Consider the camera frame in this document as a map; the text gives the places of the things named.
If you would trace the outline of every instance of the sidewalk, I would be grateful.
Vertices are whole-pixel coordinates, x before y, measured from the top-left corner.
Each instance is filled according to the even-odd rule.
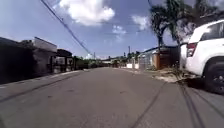
[[[127,70],[129,72],[133,72],[133,73],[141,73],[141,74],[145,74],[151,78],[155,78],[158,80],[162,80],[168,83],[176,83],[178,81],[187,79],[187,78],[194,78],[195,76],[190,76],[188,75],[186,76],[182,76],[181,73],[177,73],[176,71],[174,71],[171,68],[166,68],[166,69],[162,69],[162,70],[158,70],[158,71],[152,71],[152,70],[140,70],[140,69],[128,69],[128,68],[121,68],[124,70]]]

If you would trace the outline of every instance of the black tire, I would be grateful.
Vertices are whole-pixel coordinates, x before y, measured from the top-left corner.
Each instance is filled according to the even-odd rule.
[[[205,71],[205,87],[208,91],[223,95],[224,81],[216,78],[220,73],[224,77],[224,62],[210,64]]]

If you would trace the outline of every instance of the roof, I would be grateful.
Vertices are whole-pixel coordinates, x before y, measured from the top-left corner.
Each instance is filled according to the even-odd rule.
[[[224,11],[201,16],[200,19],[196,21],[196,27],[221,19],[224,19]]]
[[[34,48],[33,46],[25,45],[25,44],[19,43],[17,41],[6,39],[3,37],[0,37],[0,44],[12,46],[12,47],[20,47],[20,48],[29,48],[29,49]]]
[[[146,52],[150,52],[150,51],[153,51],[153,50],[157,50],[159,47],[155,47],[155,48],[151,48],[151,49],[148,49],[142,53],[146,53]],[[171,48],[177,48],[177,46],[160,46],[160,49],[171,49]]]

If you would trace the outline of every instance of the wall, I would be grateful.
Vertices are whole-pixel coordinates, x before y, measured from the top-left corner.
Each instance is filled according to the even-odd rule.
[[[35,77],[33,49],[11,40],[0,40],[0,84]]]
[[[43,76],[53,72],[52,62],[53,57],[56,56],[56,53],[36,48],[33,51],[33,56],[37,63],[35,68],[36,76]]]

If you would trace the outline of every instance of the white car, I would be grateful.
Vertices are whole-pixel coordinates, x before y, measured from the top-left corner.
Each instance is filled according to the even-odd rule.
[[[224,19],[197,27],[187,44],[186,70],[203,76],[213,92],[224,94]]]

